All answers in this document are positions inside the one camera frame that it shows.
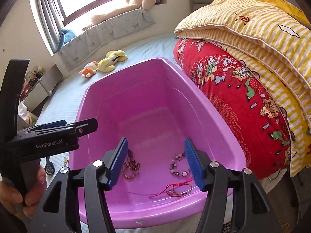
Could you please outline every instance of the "watch face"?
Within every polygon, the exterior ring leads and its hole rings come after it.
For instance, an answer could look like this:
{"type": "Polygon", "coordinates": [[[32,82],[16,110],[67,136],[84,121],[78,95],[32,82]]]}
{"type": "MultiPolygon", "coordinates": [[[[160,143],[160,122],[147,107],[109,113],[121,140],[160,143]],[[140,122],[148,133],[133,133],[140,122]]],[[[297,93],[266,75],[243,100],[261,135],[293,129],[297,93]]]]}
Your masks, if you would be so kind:
{"type": "Polygon", "coordinates": [[[53,174],[54,173],[54,169],[51,167],[51,166],[48,166],[46,169],[45,169],[46,173],[47,174],[53,174]]]}

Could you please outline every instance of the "yellow plush toy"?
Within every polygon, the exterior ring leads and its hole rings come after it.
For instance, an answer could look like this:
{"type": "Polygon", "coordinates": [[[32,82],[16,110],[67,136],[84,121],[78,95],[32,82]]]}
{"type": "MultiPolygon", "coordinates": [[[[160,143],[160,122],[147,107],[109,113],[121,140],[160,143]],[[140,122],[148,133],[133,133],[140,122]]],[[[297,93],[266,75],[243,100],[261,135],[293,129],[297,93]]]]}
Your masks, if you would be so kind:
{"type": "Polygon", "coordinates": [[[107,53],[106,58],[98,62],[97,71],[111,72],[115,68],[115,63],[127,60],[128,57],[122,50],[110,51],[107,53]]]}

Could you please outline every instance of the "cloud embroidery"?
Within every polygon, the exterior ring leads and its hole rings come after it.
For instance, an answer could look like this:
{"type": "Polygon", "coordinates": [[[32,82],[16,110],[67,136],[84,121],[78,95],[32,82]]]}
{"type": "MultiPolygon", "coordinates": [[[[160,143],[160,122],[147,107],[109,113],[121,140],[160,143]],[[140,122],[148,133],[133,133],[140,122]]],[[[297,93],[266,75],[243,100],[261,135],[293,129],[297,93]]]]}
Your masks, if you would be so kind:
{"type": "Polygon", "coordinates": [[[293,31],[292,28],[289,28],[287,26],[284,26],[284,25],[281,25],[281,24],[278,24],[279,28],[284,31],[284,32],[287,32],[288,34],[290,34],[291,36],[295,36],[297,38],[300,38],[299,35],[293,31]]]}

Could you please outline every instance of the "red quilt with cartoon children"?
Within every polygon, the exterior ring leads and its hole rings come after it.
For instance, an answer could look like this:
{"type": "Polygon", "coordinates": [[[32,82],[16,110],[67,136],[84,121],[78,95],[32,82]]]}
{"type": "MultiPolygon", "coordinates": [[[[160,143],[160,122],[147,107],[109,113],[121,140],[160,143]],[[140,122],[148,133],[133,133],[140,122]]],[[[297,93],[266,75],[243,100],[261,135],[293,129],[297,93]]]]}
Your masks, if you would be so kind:
{"type": "Polygon", "coordinates": [[[204,40],[180,39],[174,58],[226,121],[257,178],[289,167],[286,111],[276,105],[256,72],[204,40]]]}

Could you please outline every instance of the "mattress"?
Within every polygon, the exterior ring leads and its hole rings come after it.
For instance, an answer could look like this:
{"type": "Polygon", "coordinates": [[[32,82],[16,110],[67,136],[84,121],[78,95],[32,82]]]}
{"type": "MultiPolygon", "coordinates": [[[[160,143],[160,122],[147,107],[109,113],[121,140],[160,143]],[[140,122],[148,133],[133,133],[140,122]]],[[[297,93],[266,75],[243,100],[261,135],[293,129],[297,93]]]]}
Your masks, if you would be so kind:
{"type": "MultiPolygon", "coordinates": [[[[173,49],[178,39],[174,34],[163,34],[156,37],[141,40],[134,44],[131,44],[123,50],[128,56],[128,60],[120,62],[116,65],[116,69],[113,72],[138,63],[140,61],[151,59],[154,57],[165,57],[181,69],[175,62],[173,56],[173,49]]],[[[82,100],[85,90],[93,82],[106,76],[108,73],[98,72],[90,79],[82,79],[79,74],[73,74],[69,78],[65,79],[59,84],[57,90],[53,93],[53,96],[46,102],[44,108],[38,118],[37,124],[49,123],[59,120],[66,120],[67,123],[72,123],[76,119],[76,115],[82,100]]],[[[50,161],[54,164],[55,172],[64,166],[64,159],[68,158],[69,153],[62,153],[50,157],[50,161]]],[[[45,158],[41,159],[41,165],[45,166],[45,158]]],[[[282,178],[286,170],[282,171],[276,180],[270,181],[268,179],[262,180],[262,185],[266,192],[269,192],[282,178]]],[[[53,177],[47,177],[48,184],[51,183],[53,177]]],[[[231,220],[233,195],[228,197],[226,216],[224,223],[231,220]]],[[[117,233],[152,233],[152,232],[178,232],[188,233],[195,232],[198,222],[200,220],[200,214],[191,216],[189,218],[176,221],[170,224],[155,226],[151,228],[143,229],[130,229],[130,230],[116,230],[117,233]]],[[[88,228],[85,224],[82,224],[83,233],[88,232],[88,228]]]]}

